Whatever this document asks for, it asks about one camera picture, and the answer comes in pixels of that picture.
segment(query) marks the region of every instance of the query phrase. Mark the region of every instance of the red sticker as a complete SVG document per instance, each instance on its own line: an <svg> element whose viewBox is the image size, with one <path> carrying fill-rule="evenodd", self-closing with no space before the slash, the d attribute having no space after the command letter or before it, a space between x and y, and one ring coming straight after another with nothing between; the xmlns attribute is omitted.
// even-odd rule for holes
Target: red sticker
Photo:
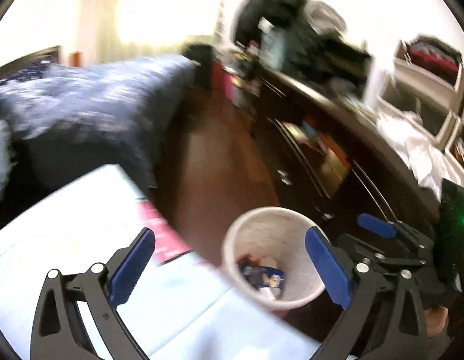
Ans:
<svg viewBox="0 0 464 360"><path fill-rule="evenodd" d="M165 263L187 251L190 247L170 227L161 213L148 200L139 201L140 216L144 226L155 234L155 251L153 259L157 263Z"/></svg>

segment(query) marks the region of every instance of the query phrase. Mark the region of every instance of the blue gripper pad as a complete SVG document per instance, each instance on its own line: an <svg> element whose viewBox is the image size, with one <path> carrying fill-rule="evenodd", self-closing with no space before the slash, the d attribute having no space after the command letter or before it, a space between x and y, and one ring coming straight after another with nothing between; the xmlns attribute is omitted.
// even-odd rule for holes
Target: blue gripper pad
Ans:
<svg viewBox="0 0 464 360"><path fill-rule="evenodd" d="M379 234L384 238L395 238L397 230L393 223L388 223L369 214L360 214L357 218L357 224L364 229Z"/></svg>
<svg viewBox="0 0 464 360"><path fill-rule="evenodd" d="M144 232L110 280L108 302L117 307L126 303L155 250L155 235Z"/></svg>
<svg viewBox="0 0 464 360"><path fill-rule="evenodd" d="M345 310L352 302L350 279L335 258L332 246L317 227L311 227L305 233L305 249L330 298Z"/></svg>

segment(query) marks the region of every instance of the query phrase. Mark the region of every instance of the sheer curtain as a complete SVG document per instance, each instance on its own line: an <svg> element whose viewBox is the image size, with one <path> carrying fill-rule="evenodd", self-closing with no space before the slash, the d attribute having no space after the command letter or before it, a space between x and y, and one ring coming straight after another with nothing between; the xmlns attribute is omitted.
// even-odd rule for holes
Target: sheer curtain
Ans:
<svg viewBox="0 0 464 360"><path fill-rule="evenodd" d="M212 43L220 0L92 0L95 63Z"/></svg>

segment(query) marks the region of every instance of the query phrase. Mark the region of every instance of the brown hardwood floor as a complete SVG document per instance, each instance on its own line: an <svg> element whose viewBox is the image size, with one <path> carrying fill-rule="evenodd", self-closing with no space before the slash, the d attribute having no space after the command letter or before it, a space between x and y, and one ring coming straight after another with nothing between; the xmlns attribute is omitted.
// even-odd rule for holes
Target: brown hardwood floor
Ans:
<svg viewBox="0 0 464 360"><path fill-rule="evenodd" d="M192 91L164 146L155 204L196 252L219 266L230 224L253 208L278 205L268 171L220 91Z"/></svg>

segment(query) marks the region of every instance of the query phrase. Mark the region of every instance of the white trash can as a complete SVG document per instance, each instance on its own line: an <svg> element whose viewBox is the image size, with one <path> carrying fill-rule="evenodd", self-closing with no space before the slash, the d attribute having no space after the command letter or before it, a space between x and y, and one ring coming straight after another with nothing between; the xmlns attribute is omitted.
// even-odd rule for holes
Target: white trash can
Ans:
<svg viewBox="0 0 464 360"><path fill-rule="evenodd" d="M282 207L261 207L239 216L229 227L222 244L222 268L247 298L278 315L317 298L325 286L305 250L305 232L314 221ZM267 300L241 275L237 260L271 257L284 271L281 299Z"/></svg>

